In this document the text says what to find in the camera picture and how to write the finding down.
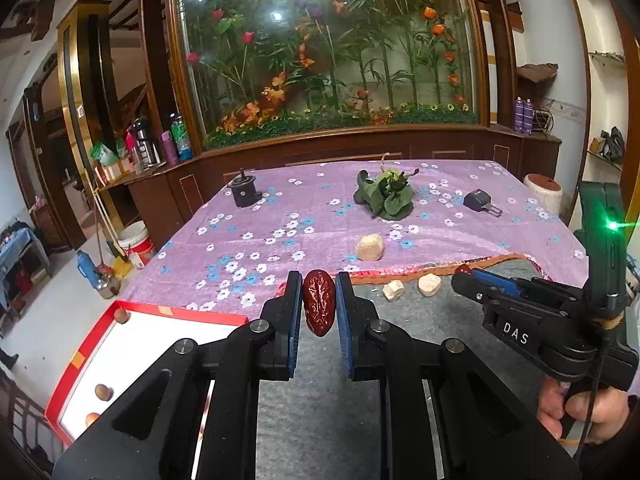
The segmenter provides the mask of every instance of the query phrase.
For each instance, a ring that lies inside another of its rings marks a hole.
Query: human hand
[[[545,376],[540,386],[538,420],[556,440],[562,436],[560,420],[565,412],[575,420],[584,421],[587,418],[591,392],[580,392],[565,402],[564,394],[569,386],[569,383],[560,383],[549,376]],[[620,431],[628,416],[629,405],[625,392],[615,388],[598,391],[591,415],[593,425],[587,442],[600,444],[609,440]]]

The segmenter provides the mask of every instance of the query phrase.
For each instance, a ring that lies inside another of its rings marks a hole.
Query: glass window
[[[473,123],[465,0],[178,0],[205,145]]]

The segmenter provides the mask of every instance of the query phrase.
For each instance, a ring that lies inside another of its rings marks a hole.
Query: red and white bucket
[[[137,269],[142,269],[156,255],[154,243],[142,220],[124,228],[118,236],[118,243]]]

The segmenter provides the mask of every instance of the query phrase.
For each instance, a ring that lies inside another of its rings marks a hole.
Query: floral tablecloth
[[[222,189],[202,206],[126,291],[126,299],[193,310],[260,314],[290,270],[331,274],[408,274],[423,266],[525,254],[551,279],[582,286],[588,263],[582,246],[530,191],[495,162],[386,162],[407,173],[414,211],[402,221],[372,219],[353,202],[356,176],[375,176],[379,162],[332,162],[254,171],[262,199],[237,208]],[[484,189],[500,218],[463,206]],[[379,233],[385,251],[376,262],[354,252],[361,236]]]

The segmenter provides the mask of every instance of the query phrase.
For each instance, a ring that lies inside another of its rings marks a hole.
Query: beige stone
[[[389,301],[397,300],[404,293],[404,285],[400,280],[393,280],[382,287],[382,292]]]
[[[440,290],[441,284],[441,277],[436,276],[435,274],[427,274],[418,280],[418,288],[427,298],[436,294],[436,292]]]
[[[356,256],[363,262],[375,262],[385,250],[385,241],[379,234],[363,236],[356,245]]]

